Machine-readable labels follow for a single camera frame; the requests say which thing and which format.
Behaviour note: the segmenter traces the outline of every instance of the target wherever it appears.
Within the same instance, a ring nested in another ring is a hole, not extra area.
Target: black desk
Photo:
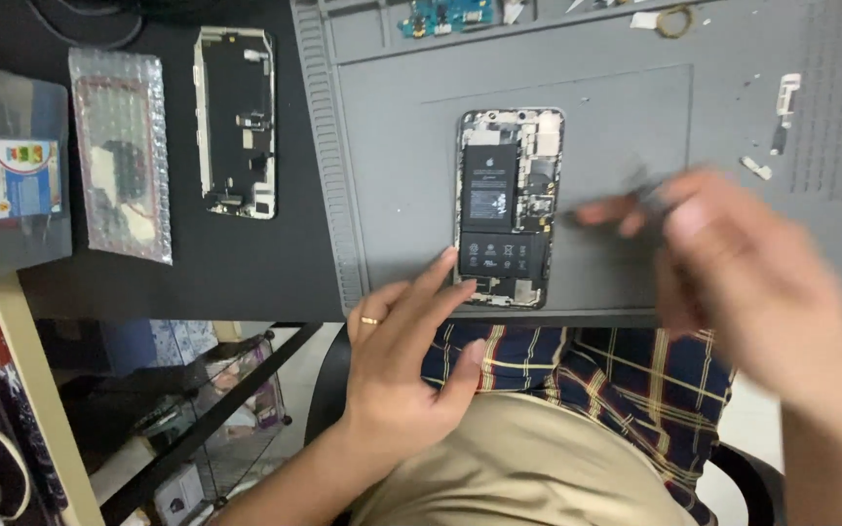
[[[86,41],[124,35],[131,19],[86,19],[36,0]],[[221,0],[178,23],[149,21],[125,51],[164,67],[174,266],[86,248],[77,139],[71,126],[74,255],[19,272],[35,317],[343,321],[291,9],[287,0]],[[217,215],[200,197],[193,43],[201,25],[257,27],[275,36],[278,214]],[[69,87],[67,46],[22,0],[0,0],[0,69]]]

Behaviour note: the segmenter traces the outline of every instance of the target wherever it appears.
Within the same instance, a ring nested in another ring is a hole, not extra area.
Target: disassembled iphone
[[[202,27],[193,46],[196,143],[210,211],[275,216],[275,61],[261,29]]]
[[[540,309],[547,301],[564,115],[553,108],[463,115],[454,281],[468,303]]]

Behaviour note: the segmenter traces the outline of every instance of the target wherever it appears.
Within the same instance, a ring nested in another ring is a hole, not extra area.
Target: blurred hand
[[[676,205],[656,257],[665,328],[716,329],[732,365],[783,400],[813,404],[842,369],[842,286],[808,234],[717,172],[679,174],[660,191]],[[627,237],[645,223],[631,197],[593,203],[577,217],[620,221]]]
[[[457,250],[449,247],[414,282],[363,298],[347,320],[353,357],[341,425],[381,461],[405,460],[439,442],[473,400],[483,340],[464,347],[440,391],[421,380],[421,360],[438,326],[476,289],[470,280],[439,291],[456,261]]]

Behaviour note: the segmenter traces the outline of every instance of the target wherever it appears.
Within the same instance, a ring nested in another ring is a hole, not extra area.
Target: label
[[[62,209],[56,140],[0,139],[0,219]]]

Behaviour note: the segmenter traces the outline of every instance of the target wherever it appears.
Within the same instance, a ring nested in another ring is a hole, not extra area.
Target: circuit board
[[[476,280],[469,303],[544,306],[563,134],[564,117],[557,109],[463,116],[454,281]]]
[[[275,215],[275,65],[261,29],[202,27],[193,47],[197,147],[205,207]]]
[[[492,23],[492,0],[413,0],[412,14],[400,20],[405,38],[442,37]]]

